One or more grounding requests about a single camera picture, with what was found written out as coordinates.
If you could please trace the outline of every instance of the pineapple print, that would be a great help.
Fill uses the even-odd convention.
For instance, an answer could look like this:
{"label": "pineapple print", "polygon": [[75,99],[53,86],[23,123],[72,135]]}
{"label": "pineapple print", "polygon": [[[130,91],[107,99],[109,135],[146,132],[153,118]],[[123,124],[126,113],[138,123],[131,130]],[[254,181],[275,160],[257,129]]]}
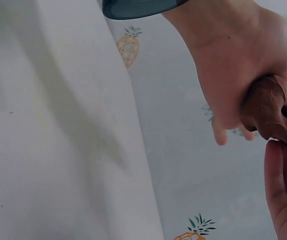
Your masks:
{"label": "pineapple print", "polygon": [[[202,110],[205,111],[204,115],[206,117],[208,117],[208,121],[211,122],[211,120],[213,119],[213,111],[210,109],[210,107],[208,105],[203,106]],[[242,131],[240,131],[239,129],[233,129],[230,132],[232,132],[235,135],[241,136],[241,137],[244,136]],[[255,135],[255,137],[259,137],[260,136],[258,131],[254,132],[254,135]]]}
{"label": "pineapple print", "polygon": [[199,216],[194,217],[195,220],[189,218],[191,227],[188,227],[188,232],[177,236],[174,240],[206,240],[204,236],[209,235],[211,230],[215,230],[216,228],[212,225],[215,222],[210,220],[205,220],[202,218],[201,214]]}
{"label": "pineapple print", "polygon": [[139,27],[125,28],[125,34],[117,42],[118,51],[126,68],[129,68],[136,60],[139,52],[138,35],[142,34]]}

